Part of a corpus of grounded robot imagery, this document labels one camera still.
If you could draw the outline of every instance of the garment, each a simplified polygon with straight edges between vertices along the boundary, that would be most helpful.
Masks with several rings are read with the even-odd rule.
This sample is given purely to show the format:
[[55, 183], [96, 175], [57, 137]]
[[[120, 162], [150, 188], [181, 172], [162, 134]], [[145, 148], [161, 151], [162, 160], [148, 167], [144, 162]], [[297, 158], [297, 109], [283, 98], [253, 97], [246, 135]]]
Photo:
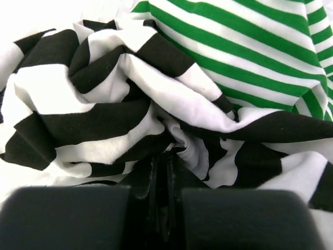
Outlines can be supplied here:
[[333, 123], [233, 109], [153, 20], [83, 20], [1, 47], [0, 198], [21, 186], [113, 185], [175, 150], [211, 188], [282, 189], [333, 232]]
[[154, 19], [236, 107], [332, 121], [333, 38], [321, 0], [146, 0]]

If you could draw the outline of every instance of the black stripe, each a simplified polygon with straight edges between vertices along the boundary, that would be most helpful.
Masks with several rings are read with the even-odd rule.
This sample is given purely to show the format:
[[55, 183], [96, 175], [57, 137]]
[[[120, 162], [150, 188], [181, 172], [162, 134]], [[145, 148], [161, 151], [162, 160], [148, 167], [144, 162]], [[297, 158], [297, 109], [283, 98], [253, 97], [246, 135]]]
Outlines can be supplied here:
[[76, 89], [86, 94], [101, 84], [116, 66], [121, 54], [125, 53], [125, 46], [121, 45], [92, 62], [87, 67], [76, 72], [70, 79]]
[[144, 20], [144, 26], [148, 26], [148, 27], [154, 28], [155, 30], [159, 31], [159, 28], [153, 19]]
[[169, 77], [181, 76], [195, 63], [159, 33], [153, 35], [135, 55]]
[[96, 22], [96, 21], [90, 21], [90, 20], [83, 20], [83, 25], [89, 29], [96, 31], [99, 30], [105, 30], [105, 29], [113, 29], [116, 30], [116, 23], [114, 20], [104, 23], [104, 22]]
[[125, 169], [125, 163], [117, 163], [112, 165], [107, 165], [103, 163], [89, 163], [92, 167], [92, 174], [90, 177], [104, 177], [104, 176], [115, 176], [122, 174]]
[[218, 99], [212, 102], [215, 104], [220, 110], [222, 110], [225, 113], [229, 113], [234, 105], [227, 99], [227, 97], [222, 94]]
[[89, 61], [90, 61], [89, 41], [88, 38], [86, 38], [74, 53], [71, 65], [69, 67], [69, 76], [73, 76], [76, 72], [88, 66]]
[[17, 73], [19, 71], [19, 69], [21, 68], [22, 64], [25, 62], [25, 60], [30, 56], [31, 52], [32, 52], [33, 48], [31, 48], [22, 58], [22, 60], [19, 62], [19, 64], [17, 64], [15, 70], [13, 71], [13, 73]]
[[5, 161], [44, 170], [57, 156], [52, 138], [37, 113], [15, 125], [17, 130], [6, 144]]
[[144, 118], [150, 100], [98, 103], [85, 113], [41, 115], [54, 138], [54, 147], [99, 141], [127, 134]]
[[6, 87], [0, 91], [0, 124], [4, 122], [4, 117], [2, 116], [2, 113], [1, 113], [1, 107], [2, 107], [2, 103], [4, 101], [5, 90], [6, 90]]
[[222, 159], [228, 151], [221, 148], [220, 145], [220, 138], [215, 137], [215, 140], [213, 142], [203, 141], [206, 149], [208, 150], [208, 161], [209, 161], [209, 169], [207, 172], [206, 177], [203, 179], [203, 181], [209, 181], [209, 170], [214, 167], [216, 162], [220, 159]]
[[82, 184], [76, 185], [76, 186], [85, 186], [85, 185], [91, 185], [91, 184], [103, 184], [103, 185], [108, 185], [108, 186], [114, 186], [117, 183], [115, 181], [90, 181], [90, 182], [82, 183]]
[[158, 154], [163, 152], [172, 141], [173, 139], [167, 130], [158, 135], [148, 135], [119, 157], [115, 163], [140, 160]]
[[277, 111], [268, 114], [231, 133], [221, 133], [194, 127], [176, 117], [174, 118], [180, 123], [183, 130], [204, 140], [218, 136], [236, 141], [292, 143], [333, 138], [333, 122], [322, 121], [287, 111]]
[[31, 36], [27, 36], [25, 38], [22, 38], [20, 40], [17, 40], [15, 42], [15, 44], [21, 49], [21, 51], [23, 52], [23, 54], [26, 54], [30, 49], [32, 49], [38, 42], [39, 40], [42, 38], [42, 36], [55, 29], [50, 29], [50, 30], [46, 30], [43, 32], [39, 32], [37, 34], [33, 34]]
[[78, 46], [79, 40], [73, 30], [63, 30], [44, 37], [36, 44], [22, 67], [45, 64], [64, 64], [69, 67]]
[[333, 213], [333, 165], [327, 163], [309, 204], [311, 208]]
[[108, 23], [106, 23], [103, 27], [103, 29], [112, 29], [112, 30], [116, 30], [117, 26], [116, 26], [116, 22], [114, 20], [109, 21]]
[[127, 84], [130, 86], [130, 91], [123, 99], [123, 102], [130, 102], [141, 98], [148, 98], [148, 96], [131, 80], [126, 80]]
[[282, 173], [281, 158], [285, 153], [274, 151], [261, 143], [244, 142], [235, 156], [238, 169], [234, 188], [257, 188]]

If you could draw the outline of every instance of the green stripe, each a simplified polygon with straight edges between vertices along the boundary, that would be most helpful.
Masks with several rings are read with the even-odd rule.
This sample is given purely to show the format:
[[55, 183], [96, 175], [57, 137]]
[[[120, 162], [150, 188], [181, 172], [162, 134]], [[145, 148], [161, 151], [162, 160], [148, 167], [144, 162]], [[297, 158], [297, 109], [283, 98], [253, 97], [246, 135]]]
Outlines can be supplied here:
[[300, 97], [303, 94], [305, 94], [307, 91], [309, 91], [308, 88], [303, 86], [295, 86], [295, 85], [288, 85], [285, 83], [281, 83], [278, 81], [274, 81], [272, 79], [263, 77], [261, 75], [252, 73], [250, 71], [246, 71], [244, 69], [240, 69], [228, 64], [225, 64], [223, 62], [216, 61], [211, 58], [204, 57], [194, 51], [191, 51], [182, 45], [178, 44], [176, 41], [172, 40], [172, 42], [179, 47], [182, 51], [186, 52], [188, 55], [190, 55], [199, 66], [209, 69], [213, 72], [216, 72], [220, 75], [242, 81], [247, 82], [255, 86], [263, 87], [269, 90], [282, 92], [285, 94], [290, 94], [292, 96]]
[[319, 52], [317, 55], [318, 55], [319, 61], [332, 57], [333, 56], [333, 46]]
[[323, 29], [321, 32], [312, 35], [312, 41], [314, 44], [318, 44], [330, 38], [331, 36], [332, 36], [332, 28], [331, 26], [328, 26], [327, 28]]
[[316, 10], [315, 12], [308, 14], [308, 23], [309, 25], [313, 25], [315, 23], [320, 22], [326, 17], [326, 12], [324, 10], [324, 7]]
[[330, 66], [326, 67], [324, 70], [325, 70], [326, 74], [332, 73], [333, 72], [333, 65], [330, 65]]
[[225, 38], [222, 38], [218, 35], [206, 32], [202, 29], [198, 29], [192, 25], [189, 25], [172, 15], [163, 12], [163, 10], [157, 9], [156, 11], [159, 19], [167, 23], [169, 26], [176, 27], [177, 32], [187, 36], [195, 41], [198, 41], [203, 44], [207, 44], [210, 47], [216, 48], [220, 51], [225, 51], [227, 53], [239, 56], [241, 58], [252, 61], [258, 65], [261, 65], [265, 68], [272, 69], [273, 71], [279, 72], [292, 77], [302, 78], [302, 79], [315, 79], [320, 82], [324, 81], [323, 75], [313, 75], [309, 73], [302, 72], [293, 67], [289, 67], [274, 58], [264, 56], [258, 52], [255, 52], [251, 49], [248, 49], [244, 46], [241, 46], [237, 43], [231, 42]]
[[[261, 43], [267, 44], [270, 47], [285, 52], [295, 58], [298, 58], [310, 65], [320, 67], [317, 56], [313, 51], [289, 42], [282, 37], [274, 35], [258, 27], [257, 25], [247, 20], [244, 20], [232, 13], [229, 13], [223, 9], [203, 2], [191, 3], [186, 0], [169, 0], [169, 2], [172, 2], [174, 5], [189, 13], [195, 13], [208, 19], [214, 20]], [[154, 15], [154, 12], [157, 11], [157, 7], [153, 7], [152, 5], [150, 5], [150, 10], [151, 13]], [[170, 26], [170, 28], [177, 30], [177, 26]]]
[[254, 95], [246, 94], [244, 92], [234, 90], [234, 89], [231, 89], [229, 87], [222, 86], [218, 82], [216, 84], [218, 85], [218, 87], [222, 90], [222, 92], [226, 96], [236, 98], [236, 99], [240, 99], [240, 100], [246, 101], [248, 103], [252, 103], [256, 107], [277, 108], [277, 109], [283, 109], [283, 110], [287, 110], [287, 111], [291, 111], [291, 109], [292, 109], [292, 106], [288, 106], [288, 105], [284, 105], [284, 104], [281, 104], [281, 103], [268, 101], [266, 99], [263, 99], [263, 98], [260, 98], [260, 97], [254, 96]]
[[135, 12], [135, 13], [149, 12], [149, 6], [150, 6], [150, 4], [148, 1], [140, 2], [134, 7], [132, 12]]
[[[271, 58], [268, 58], [266, 56], [263, 56], [259, 53], [256, 53], [254, 51], [251, 51], [245, 47], [242, 47], [240, 45], [237, 45], [235, 43], [232, 43], [228, 40], [221, 39], [220, 37], [213, 35], [211, 33], [207, 33], [200, 29], [195, 29], [195, 27], [190, 26], [189, 24], [186, 24], [173, 16], [169, 15], [168, 13], [158, 13], [159, 19], [164, 22], [168, 21], [168, 24], [175, 24], [177, 23], [178, 31], [181, 34], [188, 35], [190, 38], [198, 41], [198, 42], [208, 42], [208, 45], [211, 47], [215, 47], [218, 50], [227, 51], [228, 53], [234, 54], [239, 57], [243, 57], [245, 59], [248, 59], [249, 61], [253, 61], [258, 64], [263, 64], [263, 66], [270, 65], [270, 67], [277, 65], [279, 67], [281, 64], [277, 61], [272, 60]], [[246, 81], [247, 83], [250, 83], [252, 85], [260, 86], [266, 89], [270, 89], [277, 92], [282, 92], [285, 94], [289, 94], [292, 96], [302, 96], [304, 93], [306, 93], [309, 89], [304, 86], [296, 86], [291, 84], [282, 83], [279, 81], [272, 80], [270, 78], [263, 77], [261, 75], [252, 73], [250, 71], [240, 69], [235, 66], [231, 66], [228, 64], [225, 64], [223, 62], [219, 62], [216, 60], [213, 60], [211, 58], [204, 57], [202, 55], [197, 54], [196, 52], [190, 51], [189, 49], [186, 49], [185, 47], [177, 44], [178, 47], [181, 47], [183, 51], [187, 51], [187, 53], [192, 56], [196, 62], [207, 69], [210, 69], [216, 73], [231, 77], [233, 79], [237, 79], [239, 81]]]
[[234, 0], [249, 9], [252, 9], [268, 18], [283, 23], [305, 35], [310, 36], [307, 20], [299, 15], [286, 13], [277, 9], [270, 8], [256, 1], [249, 0]]
[[311, 116], [314, 118], [322, 119], [324, 114], [323, 110], [316, 98], [316, 96], [313, 94], [312, 90], [308, 91], [306, 94], [302, 96], [304, 99]]

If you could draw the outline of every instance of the black and white striped fabric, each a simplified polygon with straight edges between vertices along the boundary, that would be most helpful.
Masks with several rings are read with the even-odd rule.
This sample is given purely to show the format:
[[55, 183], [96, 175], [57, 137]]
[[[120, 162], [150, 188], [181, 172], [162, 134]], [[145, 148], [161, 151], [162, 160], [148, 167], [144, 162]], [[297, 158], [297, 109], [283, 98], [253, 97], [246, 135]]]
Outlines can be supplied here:
[[233, 110], [152, 20], [83, 20], [0, 48], [0, 199], [31, 185], [114, 184], [176, 148], [212, 188], [296, 192], [333, 249], [333, 123]]

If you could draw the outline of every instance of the striped fabric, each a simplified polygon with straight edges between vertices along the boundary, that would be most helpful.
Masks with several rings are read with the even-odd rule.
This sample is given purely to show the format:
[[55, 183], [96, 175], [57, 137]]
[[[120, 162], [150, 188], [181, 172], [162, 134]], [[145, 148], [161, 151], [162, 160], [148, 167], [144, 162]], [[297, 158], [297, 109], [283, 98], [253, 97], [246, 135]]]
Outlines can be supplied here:
[[332, 121], [333, 37], [321, 0], [147, 0], [156, 20], [239, 107]]
[[0, 47], [0, 203], [21, 186], [114, 185], [171, 151], [211, 188], [297, 193], [333, 249], [331, 121], [234, 111], [153, 20], [74, 27]]

